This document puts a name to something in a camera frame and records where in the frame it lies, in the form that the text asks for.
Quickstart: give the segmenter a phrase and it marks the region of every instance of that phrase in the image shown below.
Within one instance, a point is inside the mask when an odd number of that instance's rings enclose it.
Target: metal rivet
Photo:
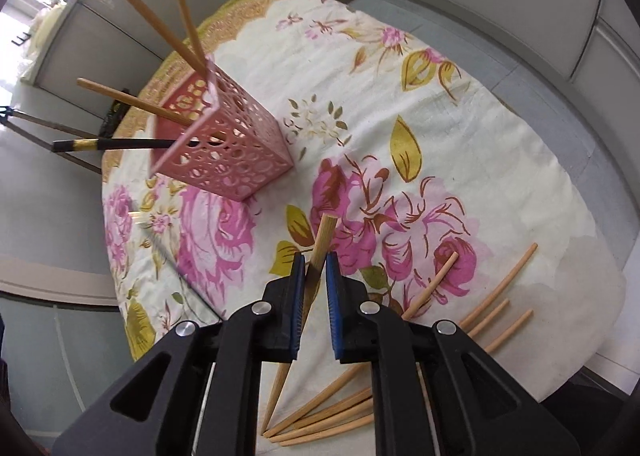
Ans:
[[[364,301],[360,305],[360,311],[365,315],[374,315],[380,311],[380,304],[373,301]]]
[[[440,321],[436,324],[436,330],[443,335],[453,335],[457,329],[451,321]]]
[[[256,315],[264,315],[265,313],[269,313],[271,311],[271,304],[267,301],[258,301],[251,306],[251,311]]]
[[[183,321],[175,327],[175,334],[178,337],[188,337],[193,335],[196,330],[196,323],[191,321]]]

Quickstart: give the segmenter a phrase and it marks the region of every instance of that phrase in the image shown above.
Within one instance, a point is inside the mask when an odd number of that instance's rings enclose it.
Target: floor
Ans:
[[[580,190],[618,266],[628,297],[612,336],[587,366],[623,391],[640,376],[638,209],[615,163],[577,111],[503,47],[461,22],[409,0],[340,0],[411,32],[476,77],[524,118]],[[130,365],[116,309],[68,309],[0,296],[14,414],[50,447],[55,437]]]

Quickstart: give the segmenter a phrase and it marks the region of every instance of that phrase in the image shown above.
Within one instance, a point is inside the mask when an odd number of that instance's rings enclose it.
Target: table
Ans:
[[[479,344],[532,307],[496,359],[539,400],[596,351],[625,280],[558,160],[478,81],[410,34],[333,0],[232,0],[199,32],[206,53],[281,123],[294,168],[236,203],[150,175],[148,151],[105,154],[106,242],[135,359],[178,321],[214,317],[133,223],[133,202],[226,316],[287,275],[295,252],[310,252],[324,212],[340,217],[343,274],[399,312],[459,253],[416,319],[423,324],[461,319],[537,242],[508,291],[511,305]],[[140,96],[197,118],[204,86],[172,54]],[[132,108],[116,136],[152,136],[154,118]],[[265,364],[261,407],[273,372]],[[323,289],[273,420],[341,372]],[[363,454],[373,447],[366,429],[318,447],[345,443]],[[268,446],[261,440],[258,451]]]

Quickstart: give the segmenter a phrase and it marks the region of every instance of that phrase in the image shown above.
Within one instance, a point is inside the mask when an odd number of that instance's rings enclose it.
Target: perforated plastic container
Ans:
[[[202,115],[187,129],[158,119],[156,137],[176,142],[152,152],[152,171],[242,201],[293,162],[273,115],[212,61],[207,70]]]

